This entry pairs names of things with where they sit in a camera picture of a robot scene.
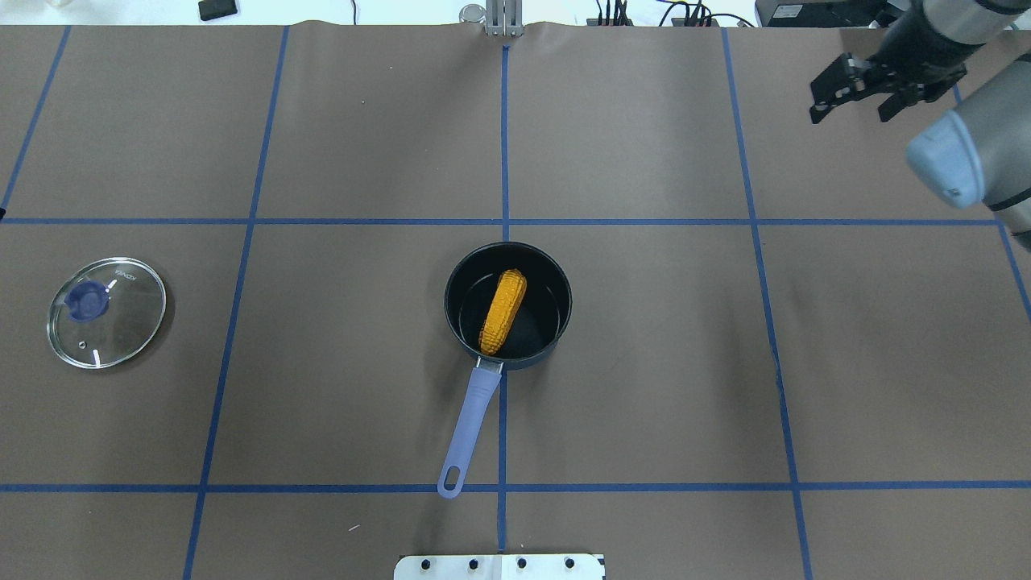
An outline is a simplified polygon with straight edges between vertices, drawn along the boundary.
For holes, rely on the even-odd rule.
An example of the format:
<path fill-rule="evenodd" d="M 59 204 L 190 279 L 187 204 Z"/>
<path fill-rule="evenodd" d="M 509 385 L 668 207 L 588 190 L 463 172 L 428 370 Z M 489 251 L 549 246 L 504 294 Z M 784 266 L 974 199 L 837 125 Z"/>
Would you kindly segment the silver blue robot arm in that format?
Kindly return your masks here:
<path fill-rule="evenodd" d="M 913 1 L 872 61 L 929 98 L 950 91 L 965 63 L 1029 10 L 1027 1 Z M 918 179 L 953 208 L 982 203 L 1029 246 L 1030 65 L 1017 56 L 906 147 Z"/>

